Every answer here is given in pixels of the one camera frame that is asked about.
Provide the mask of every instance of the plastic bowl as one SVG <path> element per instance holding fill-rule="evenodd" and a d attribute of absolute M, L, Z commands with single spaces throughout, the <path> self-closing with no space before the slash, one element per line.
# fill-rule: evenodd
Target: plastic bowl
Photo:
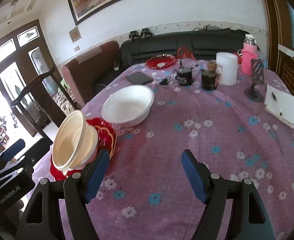
<path fill-rule="evenodd" d="M 84 114 L 72 112 L 59 127 L 52 149 L 52 163 L 64 175 L 81 170 L 97 155 L 98 133 Z"/>
<path fill-rule="evenodd" d="M 106 100 L 101 116 L 107 122 L 122 127 L 135 126 L 146 119 L 153 102 L 151 88 L 142 85 L 125 87 Z"/>

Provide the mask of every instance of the red scalloped plate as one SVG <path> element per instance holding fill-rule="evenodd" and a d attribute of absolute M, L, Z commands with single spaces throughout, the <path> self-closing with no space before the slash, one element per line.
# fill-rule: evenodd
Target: red scalloped plate
<path fill-rule="evenodd" d="M 169 54 L 159 55 L 147 60 L 146 65 L 152 69 L 168 68 L 175 63 L 176 57 Z"/>
<path fill-rule="evenodd" d="M 102 118 L 94 118 L 87 120 L 87 123 L 95 127 L 98 132 L 98 152 L 101 149 L 106 149 L 109 152 L 109 157 L 111 158 L 114 154 L 117 135 L 112 124 L 106 122 Z M 64 180 L 76 172 L 81 172 L 82 170 L 68 171 L 67 176 L 64 176 L 61 171 L 58 171 L 52 163 L 52 158 L 50 157 L 50 173 L 55 178 L 55 181 Z"/>

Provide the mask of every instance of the white plastic container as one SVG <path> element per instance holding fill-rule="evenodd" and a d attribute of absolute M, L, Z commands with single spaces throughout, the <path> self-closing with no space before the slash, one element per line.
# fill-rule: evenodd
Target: white plastic container
<path fill-rule="evenodd" d="M 238 57 L 228 52 L 218 52 L 216 55 L 217 73 L 220 74 L 219 83 L 233 86 L 237 82 Z"/>
<path fill-rule="evenodd" d="M 146 119 L 153 102 L 151 88 L 142 85 L 125 87 L 106 100 L 101 116 L 107 122 L 122 127 L 135 126 Z"/>
<path fill-rule="evenodd" d="M 59 127 L 52 149 L 52 163 L 64 175 L 82 170 L 97 155 L 98 133 L 84 114 L 72 112 Z"/>

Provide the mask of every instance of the blue gripper pad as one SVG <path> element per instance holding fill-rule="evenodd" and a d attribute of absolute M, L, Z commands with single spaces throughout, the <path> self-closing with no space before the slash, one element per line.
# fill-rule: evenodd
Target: blue gripper pad
<path fill-rule="evenodd" d="M 7 150 L 2 152 L 2 158 L 5 162 L 11 161 L 23 148 L 26 144 L 23 139 L 19 139 L 13 145 L 11 145 Z"/>
<path fill-rule="evenodd" d="M 190 157 L 187 155 L 186 150 L 182 153 L 182 165 L 196 198 L 201 200 L 202 203 L 206 203 L 208 195 L 206 193 L 205 183 L 197 172 L 194 163 L 192 163 Z"/>
<path fill-rule="evenodd" d="M 96 197 L 101 182 L 104 179 L 105 173 L 109 165 L 109 152 L 107 150 L 101 150 L 97 155 L 96 160 L 98 161 L 98 163 L 91 177 L 88 180 L 87 191 L 84 196 L 84 201 L 86 204 L 90 203 L 90 201 Z"/>

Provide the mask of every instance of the floral tablecloth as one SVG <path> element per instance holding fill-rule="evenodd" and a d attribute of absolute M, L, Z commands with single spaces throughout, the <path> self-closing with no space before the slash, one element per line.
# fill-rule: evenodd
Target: floral tablecloth
<path fill-rule="evenodd" d="M 151 70 L 145 64 L 132 66 L 93 98 L 82 110 L 87 118 L 101 116 L 110 94 L 129 86 L 125 77 L 141 71 L 154 78 L 148 84 L 155 101 L 147 119 L 136 127 L 116 126 L 117 149 L 95 199 L 87 205 L 101 240 L 191 239 L 204 210 L 196 199 L 181 165 L 181 153 L 190 149 L 198 161 L 225 179 L 250 178 L 269 214 L 277 240 L 294 228 L 294 129 L 263 110 L 263 103 L 249 100 L 243 90 L 251 77 L 239 70 L 237 84 L 219 85 L 212 92 L 201 88 L 199 69 L 205 61 L 185 60 L 195 65 L 192 86 L 167 86 L 159 81 L 174 68 Z M 265 83 L 287 91 L 281 79 L 265 70 Z M 257 90 L 266 93 L 266 84 Z M 49 174 L 50 153 L 34 172 L 35 181 Z M 66 239 L 72 239 L 64 201 L 61 213 Z M 224 239 L 231 200 L 218 239 Z"/>

